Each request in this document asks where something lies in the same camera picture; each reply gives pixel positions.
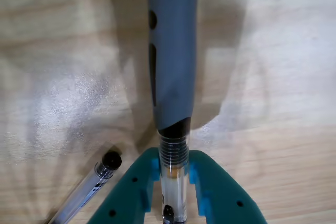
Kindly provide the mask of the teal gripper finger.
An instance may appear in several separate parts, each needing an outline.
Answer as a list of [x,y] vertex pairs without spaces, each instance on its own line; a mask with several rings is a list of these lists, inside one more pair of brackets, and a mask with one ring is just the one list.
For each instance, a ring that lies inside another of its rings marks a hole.
[[189,180],[195,185],[198,214],[207,223],[266,223],[254,200],[217,162],[202,151],[189,152]]
[[159,151],[149,148],[129,167],[88,224],[143,224],[151,211],[154,182],[159,179]]

